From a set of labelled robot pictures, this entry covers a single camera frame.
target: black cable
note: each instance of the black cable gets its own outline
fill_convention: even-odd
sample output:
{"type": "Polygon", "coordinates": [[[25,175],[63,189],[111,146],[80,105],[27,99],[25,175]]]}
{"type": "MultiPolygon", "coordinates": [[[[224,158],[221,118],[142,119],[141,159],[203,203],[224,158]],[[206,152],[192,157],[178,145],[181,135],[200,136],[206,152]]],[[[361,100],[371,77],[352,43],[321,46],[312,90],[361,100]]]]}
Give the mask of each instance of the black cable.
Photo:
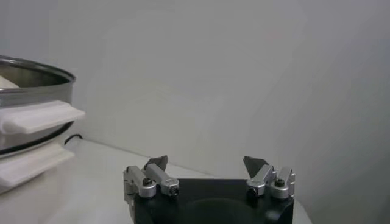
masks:
{"type": "Polygon", "coordinates": [[[74,135],[69,136],[69,137],[65,140],[64,145],[66,145],[66,144],[67,144],[72,138],[74,138],[74,137],[79,137],[80,139],[83,139],[83,136],[82,136],[82,135],[80,135],[80,134],[74,134],[74,135]]]}

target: metal gripper jaw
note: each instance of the metal gripper jaw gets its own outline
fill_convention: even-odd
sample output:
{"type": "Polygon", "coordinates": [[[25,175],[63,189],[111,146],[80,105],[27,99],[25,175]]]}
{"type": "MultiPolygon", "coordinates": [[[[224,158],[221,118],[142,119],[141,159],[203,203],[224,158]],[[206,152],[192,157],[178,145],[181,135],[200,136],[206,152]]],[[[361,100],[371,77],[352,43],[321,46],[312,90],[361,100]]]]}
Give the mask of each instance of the metal gripper jaw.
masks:
{"type": "Polygon", "coordinates": [[[143,198],[151,198],[156,194],[157,185],[161,193],[174,197],[179,194],[179,181],[165,172],[167,156],[151,158],[143,170],[137,166],[129,166],[123,173],[124,192],[127,195],[138,194],[143,198]]]}
{"type": "Polygon", "coordinates": [[[265,160],[249,156],[244,157],[244,164],[250,176],[246,182],[249,197],[264,195],[266,188],[269,188],[271,196],[277,199],[294,196],[295,174],[290,168],[282,167],[277,173],[265,160]]]}

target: stainless steel bowl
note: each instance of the stainless steel bowl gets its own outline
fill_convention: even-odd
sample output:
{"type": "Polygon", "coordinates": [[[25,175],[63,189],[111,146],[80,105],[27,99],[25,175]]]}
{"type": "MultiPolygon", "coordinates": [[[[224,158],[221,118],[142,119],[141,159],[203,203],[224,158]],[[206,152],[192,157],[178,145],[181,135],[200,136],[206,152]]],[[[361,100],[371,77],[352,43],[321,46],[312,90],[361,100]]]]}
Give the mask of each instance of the stainless steel bowl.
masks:
{"type": "MultiPolygon", "coordinates": [[[[53,100],[71,102],[76,78],[59,68],[18,58],[0,56],[0,76],[19,88],[0,88],[0,109],[53,100]]],[[[0,157],[8,156],[49,142],[65,132],[72,122],[32,134],[0,133],[0,157]]]]}

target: white wall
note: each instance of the white wall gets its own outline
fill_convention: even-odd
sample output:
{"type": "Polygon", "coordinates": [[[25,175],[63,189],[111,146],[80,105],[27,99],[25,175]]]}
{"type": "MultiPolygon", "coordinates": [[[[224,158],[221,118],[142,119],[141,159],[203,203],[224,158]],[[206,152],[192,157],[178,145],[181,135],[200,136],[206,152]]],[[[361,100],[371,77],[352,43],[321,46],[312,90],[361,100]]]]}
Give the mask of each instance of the white wall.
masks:
{"type": "Polygon", "coordinates": [[[387,0],[13,0],[0,54],[73,72],[87,139],[291,166],[315,223],[388,223],[387,0]]]}

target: white table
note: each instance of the white table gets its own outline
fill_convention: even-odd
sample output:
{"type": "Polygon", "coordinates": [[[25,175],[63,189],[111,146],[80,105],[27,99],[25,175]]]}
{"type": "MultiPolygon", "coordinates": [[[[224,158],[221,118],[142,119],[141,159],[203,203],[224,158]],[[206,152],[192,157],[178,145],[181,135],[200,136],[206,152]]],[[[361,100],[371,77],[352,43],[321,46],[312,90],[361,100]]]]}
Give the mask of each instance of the white table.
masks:
{"type": "MultiPolygon", "coordinates": [[[[143,166],[148,158],[78,139],[66,147],[75,158],[0,195],[0,223],[132,223],[122,172],[129,165],[143,166]]],[[[167,172],[180,178],[214,178],[170,164],[167,172]]],[[[297,201],[294,223],[311,223],[297,201]]]]}

